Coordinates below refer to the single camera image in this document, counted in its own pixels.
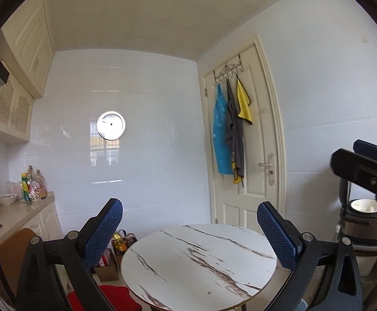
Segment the light blue trash bin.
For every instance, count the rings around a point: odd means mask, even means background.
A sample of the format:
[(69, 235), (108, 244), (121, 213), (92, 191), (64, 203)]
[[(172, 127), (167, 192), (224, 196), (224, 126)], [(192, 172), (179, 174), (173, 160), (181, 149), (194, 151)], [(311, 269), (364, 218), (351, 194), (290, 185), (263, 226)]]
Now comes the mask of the light blue trash bin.
[(308, 304), (305, 300), (300, 300), (299, 305), (297, 306), (295, 311), (306, 311)]

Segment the cardboard box on floor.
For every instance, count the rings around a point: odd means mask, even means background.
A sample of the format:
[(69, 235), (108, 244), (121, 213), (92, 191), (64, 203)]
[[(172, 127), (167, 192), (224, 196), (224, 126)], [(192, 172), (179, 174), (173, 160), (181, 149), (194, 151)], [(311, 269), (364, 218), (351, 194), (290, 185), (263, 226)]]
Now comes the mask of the cardboard box on floor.
[(104, 251), (94, 270), (101, 282), (118, 280), (119, 274), (116, 257), (110, 248)]

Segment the black rice cooker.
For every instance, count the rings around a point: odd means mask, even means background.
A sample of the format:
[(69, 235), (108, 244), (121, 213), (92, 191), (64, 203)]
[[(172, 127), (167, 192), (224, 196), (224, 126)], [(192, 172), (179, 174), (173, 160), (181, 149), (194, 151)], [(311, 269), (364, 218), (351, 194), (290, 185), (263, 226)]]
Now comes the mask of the black rice cooker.
[(339, 183), (340, 211), (339, 232), (357, 244), (377, 244), (377, 200), (350, 199), (351, 183)]

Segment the white panel door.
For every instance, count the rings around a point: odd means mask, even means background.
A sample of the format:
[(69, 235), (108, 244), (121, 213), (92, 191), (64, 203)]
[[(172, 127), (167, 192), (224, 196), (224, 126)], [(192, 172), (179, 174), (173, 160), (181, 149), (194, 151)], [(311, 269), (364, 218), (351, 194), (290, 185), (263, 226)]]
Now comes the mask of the white panel door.
[[(241, 226), (259, 232), (257, 206), (270, 201), (280, 213), (285, 213), (286, 200), (286, 156), (282, 119), (275, 84), (271, 74), (262, 42), (258, 36), (253, 44), (240, 51), (244, 72), (229, 79), (236, 90), (238, 76), (250, 97), (252, 125), (243, 125), (245, 158), (245, 177), (243, 183), (234, 184), (231, 175), (218, 172), (213, 145), (214, 104), (216, 87), (213, 71), (220, 70), (218, 65), (209, 74), (200, 77), (202, 87), (202, 109), (207, 150), (209, 194), (211, 218), (214, 223)], [(275, 154), (276, 182), (270, 185), (268, 174), (258, 166), (267, 162), (268, 155)]]

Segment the red label sauce bottle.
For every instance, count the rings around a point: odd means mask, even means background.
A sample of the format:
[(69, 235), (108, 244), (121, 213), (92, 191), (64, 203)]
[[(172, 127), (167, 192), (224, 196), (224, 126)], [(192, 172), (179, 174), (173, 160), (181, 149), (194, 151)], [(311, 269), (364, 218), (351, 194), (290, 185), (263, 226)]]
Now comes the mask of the red label sauce bottle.
[(39, 184), (39, 195), (41, 199), (47, 198), (47, 191), (46, 191), (46, 185), (45, 185), (45, 180), (44, 177), (41, 173), (41, 170), (37, 169), (36, 170), (36, 179)]

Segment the brown wooden chair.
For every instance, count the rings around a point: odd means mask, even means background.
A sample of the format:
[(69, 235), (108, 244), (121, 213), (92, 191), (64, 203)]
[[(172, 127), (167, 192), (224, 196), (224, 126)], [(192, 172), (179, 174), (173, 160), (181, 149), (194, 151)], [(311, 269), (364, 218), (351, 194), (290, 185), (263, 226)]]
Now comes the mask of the brown wooden chair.
[[(14, 295), (17, 293), (18, 280), (23, 266), (25, 252), (30, 243), (30, 239), (36, 235), (37, 234), (30, 228), (22, 228), (0, 245), (0, 264)], [(11, 307), (15, 306), (7, 296), (1, 280), (0, 297)]]

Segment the green yellow bottle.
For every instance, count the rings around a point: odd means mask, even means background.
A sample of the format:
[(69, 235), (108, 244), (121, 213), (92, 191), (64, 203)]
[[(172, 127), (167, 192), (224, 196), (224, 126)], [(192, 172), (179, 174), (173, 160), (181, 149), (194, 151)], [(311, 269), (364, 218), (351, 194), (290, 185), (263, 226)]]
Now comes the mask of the green yellow bottle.
[(27, 173), (21, 173), (21, 188), (23, 191), (23, 199), (25, 201), (31, 201), (30, 197), (30, 180)]

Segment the white ceramic bowl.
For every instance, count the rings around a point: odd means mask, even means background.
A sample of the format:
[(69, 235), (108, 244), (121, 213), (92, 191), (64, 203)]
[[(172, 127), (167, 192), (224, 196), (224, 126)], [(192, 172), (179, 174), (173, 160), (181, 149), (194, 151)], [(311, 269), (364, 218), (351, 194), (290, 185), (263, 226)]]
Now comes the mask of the white ceramic bowl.
[(15, 203), (17, 199), (16, 194), (0, 194), (0, 205), (2, 206), (10, 206)]

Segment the round white marble table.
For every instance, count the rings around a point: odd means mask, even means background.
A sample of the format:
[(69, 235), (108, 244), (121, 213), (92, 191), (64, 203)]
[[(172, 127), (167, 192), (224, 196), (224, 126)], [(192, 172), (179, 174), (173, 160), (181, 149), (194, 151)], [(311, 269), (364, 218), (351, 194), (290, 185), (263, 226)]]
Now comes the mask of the round white marble table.
[(199, 224), (138, 240), (124, 254), (121, 274), (129, 290), (154, 310), (245, 310), (276, 266), (264, 235)]

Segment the blue apron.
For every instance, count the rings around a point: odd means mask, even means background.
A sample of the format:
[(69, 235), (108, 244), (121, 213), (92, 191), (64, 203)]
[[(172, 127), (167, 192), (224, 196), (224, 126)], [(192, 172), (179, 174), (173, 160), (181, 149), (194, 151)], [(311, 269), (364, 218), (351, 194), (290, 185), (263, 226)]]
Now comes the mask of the blue apron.
[(224, 175), (232, 175), (231, 150), (226, 143), (226, 112), (227, 102), (224, 98), (221, 86), (217, 84), (212, 132), (214, 153), (218, 172)]

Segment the grey black apron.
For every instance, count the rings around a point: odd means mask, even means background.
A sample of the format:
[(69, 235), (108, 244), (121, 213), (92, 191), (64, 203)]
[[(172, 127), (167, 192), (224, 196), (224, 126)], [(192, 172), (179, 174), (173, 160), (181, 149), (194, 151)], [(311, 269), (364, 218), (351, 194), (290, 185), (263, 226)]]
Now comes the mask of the grey black apron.
[(231, 83), (226, 79), (227, 110), (226, 110), (226, 145), (231, 151), (231, 168), (233, 171), (233, 183), (243, 183), (244, 178), (244, 146), (243, 126), (238, 117), (236, 99), (233, 95)]

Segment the yellow cloth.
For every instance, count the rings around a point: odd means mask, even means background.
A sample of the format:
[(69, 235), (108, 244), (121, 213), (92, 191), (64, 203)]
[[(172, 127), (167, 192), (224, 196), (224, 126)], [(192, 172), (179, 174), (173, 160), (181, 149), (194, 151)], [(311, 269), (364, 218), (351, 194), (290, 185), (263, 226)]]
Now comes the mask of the yellow cloth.
[(250, 112), (251, 100), (238, 76), (236, 77), (236, 95), (238, 101), (238, 117), (249, 125), (252, 125), (252, 115)]

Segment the metal over-door hook rack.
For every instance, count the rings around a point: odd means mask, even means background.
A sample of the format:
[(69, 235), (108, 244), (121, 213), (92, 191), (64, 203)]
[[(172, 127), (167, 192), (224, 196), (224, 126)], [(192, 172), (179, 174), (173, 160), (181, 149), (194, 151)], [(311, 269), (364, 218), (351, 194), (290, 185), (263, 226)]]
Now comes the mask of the metal over-door hook rack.
[(233, 79), (235, 75), (244, 72), (240, 54), (235, 55), (228, 62), (222, 64), (221, 69), (213, 71), (214, 87), (222, 85), (226, 79)]

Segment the lattice door wall cabinet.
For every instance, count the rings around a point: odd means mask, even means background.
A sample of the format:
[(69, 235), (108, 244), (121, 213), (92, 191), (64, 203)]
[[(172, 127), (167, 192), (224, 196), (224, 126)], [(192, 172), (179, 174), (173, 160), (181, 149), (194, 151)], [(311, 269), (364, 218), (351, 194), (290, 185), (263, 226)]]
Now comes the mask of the lattice door wall cabinet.
[(0, 143), (25, 143), (30, 140), (34, 98), (20, 82), (9, 75), (0, 86)]

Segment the cream upper wall cabinet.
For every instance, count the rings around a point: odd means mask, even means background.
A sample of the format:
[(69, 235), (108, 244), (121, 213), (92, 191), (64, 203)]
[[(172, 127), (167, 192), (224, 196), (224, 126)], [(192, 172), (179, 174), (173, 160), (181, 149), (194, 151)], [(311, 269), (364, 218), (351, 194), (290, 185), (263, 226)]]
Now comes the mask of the cream upper wall cabinet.
[(2, 35), (11, 71), (33, 98), (41, 98), (54, 57), (44, 0), (25, 0), (4, 23)]

